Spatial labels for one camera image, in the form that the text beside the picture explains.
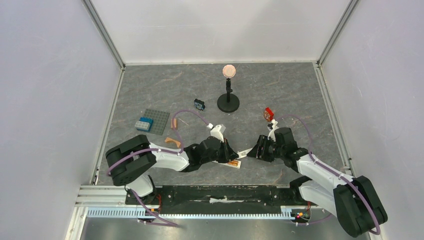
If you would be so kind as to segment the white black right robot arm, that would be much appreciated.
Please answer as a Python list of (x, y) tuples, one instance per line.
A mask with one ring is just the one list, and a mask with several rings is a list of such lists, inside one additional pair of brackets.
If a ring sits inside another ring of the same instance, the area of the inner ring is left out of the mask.
[(353, 238), (366, 232), (378, 234), (388, 215), (370, 179), (353, 177), (320, 161), (304, 147), (298, 147), (292, 130), (281, 127), (260, 135), (247, 154), (251, 158), (284, 164), (301, 174), (290, 182), (289, 199), (295, 204), (314, 203), (335, 216)]

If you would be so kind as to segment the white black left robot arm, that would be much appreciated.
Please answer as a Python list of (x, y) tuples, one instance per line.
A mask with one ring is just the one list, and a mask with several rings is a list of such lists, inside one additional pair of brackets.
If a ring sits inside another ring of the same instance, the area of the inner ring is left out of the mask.
[(124, 186), (136, 193), (144, 204), (157, 198), (153, 179), (146, 175), (151, 168), (171, 169), (176, 172), (193, 172), (209, 162), (227, 164), (239, 155), (226, 139), (209, 136), (201, 143), (172, 149), (150, 142), (146, 135), (137, 135), (111, 149), (106, 154), (107, 175), (114, 186)]

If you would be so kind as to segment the white remote battery cover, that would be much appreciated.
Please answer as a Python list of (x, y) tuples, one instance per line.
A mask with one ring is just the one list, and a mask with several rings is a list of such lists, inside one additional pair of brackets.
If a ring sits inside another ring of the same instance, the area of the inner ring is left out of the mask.
[(249, 149), (246, 149), (246, 150), (238, 151), (237, 152), (237, 155), (238, 155), (237, 159), (245, 158), (252, 149), (253, 148), (249, 148)]

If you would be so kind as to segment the white remote control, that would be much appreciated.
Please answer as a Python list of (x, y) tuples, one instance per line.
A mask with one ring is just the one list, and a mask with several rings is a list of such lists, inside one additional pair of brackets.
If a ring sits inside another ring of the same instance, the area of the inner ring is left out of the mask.
[(217, 161), (213, 161), (216, 164), (220, 164), (226, 167), (231, 167), (231, 168), (235, 168), (235, 169), (240, 169), (242, 162), (240, 160), (232, 160), (230, 162), (226, 162), (226, 163), (220, 163)]

